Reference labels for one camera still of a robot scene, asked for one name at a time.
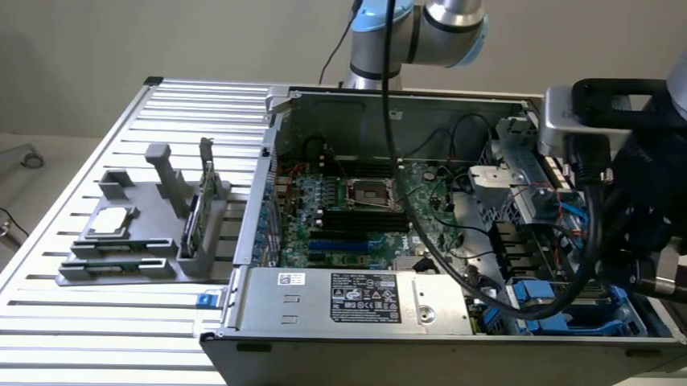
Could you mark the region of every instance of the slotted metal tabletop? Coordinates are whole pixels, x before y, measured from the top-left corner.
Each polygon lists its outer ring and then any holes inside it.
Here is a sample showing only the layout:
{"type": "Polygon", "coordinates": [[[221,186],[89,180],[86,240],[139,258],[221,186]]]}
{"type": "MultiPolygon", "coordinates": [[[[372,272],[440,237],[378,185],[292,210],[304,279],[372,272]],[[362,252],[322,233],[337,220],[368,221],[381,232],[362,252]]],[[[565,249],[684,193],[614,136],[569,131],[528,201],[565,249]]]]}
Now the slotted metal tabletop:
{"type": "Polygon", "coordinates": [[[244,201],[266,130],[268,86],[163,80],[143,86],[25,245],[0,274],[0,384],[223,384],[193,336],[218,323],[195,295],[227,282],[244,201]],[[101,195],[103,170],[157,181],[142,154],[171,148],[186,181],[199,178],[198,141],[231,183],[211,279],[215,284],[58,287],[57,266],[101,195]]]}

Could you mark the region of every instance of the power supply label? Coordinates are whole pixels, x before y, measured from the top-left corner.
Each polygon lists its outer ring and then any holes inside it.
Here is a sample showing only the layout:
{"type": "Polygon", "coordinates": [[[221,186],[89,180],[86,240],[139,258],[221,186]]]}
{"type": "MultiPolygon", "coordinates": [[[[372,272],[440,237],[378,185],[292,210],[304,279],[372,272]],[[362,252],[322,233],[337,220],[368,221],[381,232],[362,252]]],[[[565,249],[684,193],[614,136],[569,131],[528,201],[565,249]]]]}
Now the power supply label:
{"type": "Polygon", "coordinates": [[[332,307],[336,323],[400,323],[396,275],[332,273],[332,307]]]}

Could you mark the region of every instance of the floor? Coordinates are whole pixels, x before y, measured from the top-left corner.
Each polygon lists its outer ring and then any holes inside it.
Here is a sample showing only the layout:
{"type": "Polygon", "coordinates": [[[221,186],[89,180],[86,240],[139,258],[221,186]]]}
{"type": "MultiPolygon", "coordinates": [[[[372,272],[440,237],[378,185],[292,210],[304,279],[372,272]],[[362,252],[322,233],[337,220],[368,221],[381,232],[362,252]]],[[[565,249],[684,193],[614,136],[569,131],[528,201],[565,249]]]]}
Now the floor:
{"type": "MultiPolygon", "coordinates": [[[[0,151],[26,142],[35,146],[45,164],[39,169],[26,169],[17,159],[15,166],[0,167],[0,206],[30,232],[99,143],[99,138],[0,133],[0,151]]],[[[0,214],[0,221],[3,220],[3,214],[0,214]]],[[[13,251],[0,244],[0,270],[11,256],[13,251]]]]}

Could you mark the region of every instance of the sticker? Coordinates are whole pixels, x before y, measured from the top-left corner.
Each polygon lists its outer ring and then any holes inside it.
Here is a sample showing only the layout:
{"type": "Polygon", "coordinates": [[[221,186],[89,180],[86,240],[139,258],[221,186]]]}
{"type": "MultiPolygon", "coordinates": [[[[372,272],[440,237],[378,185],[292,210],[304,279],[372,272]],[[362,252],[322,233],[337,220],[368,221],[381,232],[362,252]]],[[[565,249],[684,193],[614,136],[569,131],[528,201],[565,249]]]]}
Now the sticker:
{"type": "Polygon", "coordinates": [[[278,285],[305,285],[304,273],[280,273],[277,278],[278,285]]]}
{"type": "Polygon", "coordinates": [[[400,323],[398,307],[396,275],[332,273],[329,317],[336,323],[400,323]]]}

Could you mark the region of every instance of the motherboard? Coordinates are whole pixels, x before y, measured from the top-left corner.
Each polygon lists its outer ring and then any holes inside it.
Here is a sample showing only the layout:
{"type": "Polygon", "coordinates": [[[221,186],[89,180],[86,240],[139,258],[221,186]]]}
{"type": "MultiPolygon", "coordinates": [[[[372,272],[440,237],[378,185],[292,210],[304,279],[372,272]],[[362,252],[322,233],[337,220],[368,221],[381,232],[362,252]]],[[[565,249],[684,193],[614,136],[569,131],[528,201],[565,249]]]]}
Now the motherboard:
{"type": "MultiPolygon", "coordinates": [[[[410,270],[426,250],[402,199],[410,202],[432,243],[442,252],[457,253],[461,233],[450,227],[457,225],[450,190],[458,172],[437,164],[404,165],[402,197],[386,164],[329,161],[284,169],[277,178],[284,219],[278,265],[410,270]]],[[[453,263],[458,268],[462,260],[453,263]]]]}

